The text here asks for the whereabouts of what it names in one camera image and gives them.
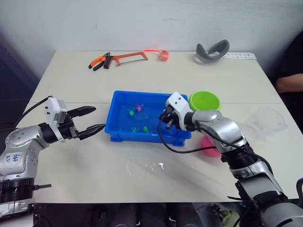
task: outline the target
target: white wall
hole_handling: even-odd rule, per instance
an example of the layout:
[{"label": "white wall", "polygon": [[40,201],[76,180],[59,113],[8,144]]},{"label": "white wall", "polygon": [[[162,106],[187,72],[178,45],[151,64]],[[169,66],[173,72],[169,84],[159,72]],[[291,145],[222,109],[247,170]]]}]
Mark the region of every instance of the white wall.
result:
[{"label": "white wall", "polygon": [[55,50],[193,51],[222,39],[268,71],[301,30],[303,0],[0,0],[0,37],[38,78]]}]

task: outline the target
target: black cable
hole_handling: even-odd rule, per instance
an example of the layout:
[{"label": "black cable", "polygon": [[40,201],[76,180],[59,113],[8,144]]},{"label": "black cable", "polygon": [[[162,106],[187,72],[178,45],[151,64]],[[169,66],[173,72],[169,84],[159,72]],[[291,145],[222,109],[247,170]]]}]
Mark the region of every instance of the black cable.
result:
[{"label": "black cable", "polygon": [[15,129],[17,129],[17,128],[1,129],[0,132],[3,132],[3,131],[13,131]]},{"label": "black cable", "polygon": [[248,211],[249,211],[249,209],[246,209],[246,210],[243,212],[243,214],[241,214],[241,216],[238,218],[238,220],[235,222],[235,224],[233,224],[232,227],[236,227],[237,224],[238,224],[240,221],[242,221],[243,218],[245,218],[245,216],[247,215]]},{"label": "black cable", "polygon": [[199,130],[202,130],[202,131],[205,131],[210,137],[214,138],[215,140],[217,140],[217,141],[219,141],[219,142],[221,142],[221,143],[224,143],[224,144],[229,145],[229,146],[234,147],[234,148],[242,149],[242,150],[243,150],[245,153],[247,153],[248,155],[250,155],[250,156],[252,156],[252,157],[259,158],[260,160],[262,160],[262,161],[265,163],[265,165],[267,166],[267,168],[268,168],[268,170],[271,172],[271,174],[274,175],[273,170],[272,170],[272,168],[271,168],[269,162],[268,162],[265,158],[263,158],[262,156],[257,155],[257,154],[255,154],[255,153],[249,153],[248,151],[244,150],[242,147],[239,147],[239,146],[234,145],[234,144],[232,144],[232,143],[228,143],[227,141],[224,141],[223,139],[221,139],[221,138],[219,138],[219,137],[213,135],[213,134],[212,134],[209,130],[207,130],[207,129],[203,129],[203,128],[198,128],[198,129],[199,129]]},{"label": "black cable", "polygon": [[28,110],[26,110],[22,115],[21,117],[16,121],[16,123],[14,124],[14,128],[16,128],[16,126],[19,124],[19,122],[29,113],[31,112],[33,109],[35,109],[37,106],[41,105],[42,103],[44,103],[49,97],[52,97],[52,96],[48,96],[44,99],[42,99],[40,102],[36,103],[35,105],[33,105],[32,107],[30,107]]},{"label": "black cable", "polygon": [[303,208],[303,191],[302,191],[302,186],[303,186],[303,178],[300,178],[297,181],[296,188],[297,188],[297,192],[298,192],[298,196],[299,196],[298,206],[301,207],[301,208]]},{"label": "black cable", "polygon": [[51,222],[46,218],[44,217],[43,215],[41,215],[40,213],[34,211],[35,214],[37,214],[39,217],[38,217],[38,220],[34,223],[33,227],[37,224],[38,221],[40,221],[41,218],[43,218],[49,225],[49,227],[52,227],[52,224]]},{"label": "black cable", "polygon": [[194,150],[186,150],[186,151],[181,151],[181,150],[175,150],[173,148],[171,148],[165,141],[164,141],[164,138],[162,136],[162,132],[161,132],[161,124],[163,122],[163,119],[164,119],[165,115],[163,115],[161,117],[161,120],[159,122],[159,125],[158,125],[158,130],[159,130],[159,136],[160,136],[160,139],[162,141],[162,143],[164,144],[164,146],[167,147],[167,149],[175,152],[175,153],[178,153],[178,154],[188,154],[188,153],[193,153],[193,152],[197,152],[197,151],[200,151],[200,150],[207,150],[207,149],[214,149],[216,148],[215,146],[212,146],[212,147],[206,147],[206,148],[197,148],[197,149],[194,149]]}]

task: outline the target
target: person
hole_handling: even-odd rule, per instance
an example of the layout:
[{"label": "person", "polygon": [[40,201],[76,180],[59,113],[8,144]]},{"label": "person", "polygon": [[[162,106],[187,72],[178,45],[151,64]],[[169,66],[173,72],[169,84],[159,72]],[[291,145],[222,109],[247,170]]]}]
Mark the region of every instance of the person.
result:
[{"label": "person", "polygon": [[285,51],[272,83],[303,133],[303,31]]}]

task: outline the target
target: green bowl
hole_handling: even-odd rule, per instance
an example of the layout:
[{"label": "green bowl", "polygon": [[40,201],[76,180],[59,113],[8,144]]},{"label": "green bowl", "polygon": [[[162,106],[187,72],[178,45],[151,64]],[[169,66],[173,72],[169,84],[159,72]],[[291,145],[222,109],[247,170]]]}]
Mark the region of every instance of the green bowl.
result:
[{"label": "green bowl", "polygon": [[209,91],[197,91],[191,94],[188,100],[189,107],[197,110],[220,110],[219,98]]}]

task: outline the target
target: person's arm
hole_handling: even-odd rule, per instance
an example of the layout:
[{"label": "person's arm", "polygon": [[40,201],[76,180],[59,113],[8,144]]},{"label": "person's arm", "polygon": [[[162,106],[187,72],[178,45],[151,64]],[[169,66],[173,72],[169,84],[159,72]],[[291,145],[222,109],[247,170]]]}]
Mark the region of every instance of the person's arm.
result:
[{"label": "person's arm", "polygon": [[281,77],[275,87],[278,93],[303,91],[303,73]]}]

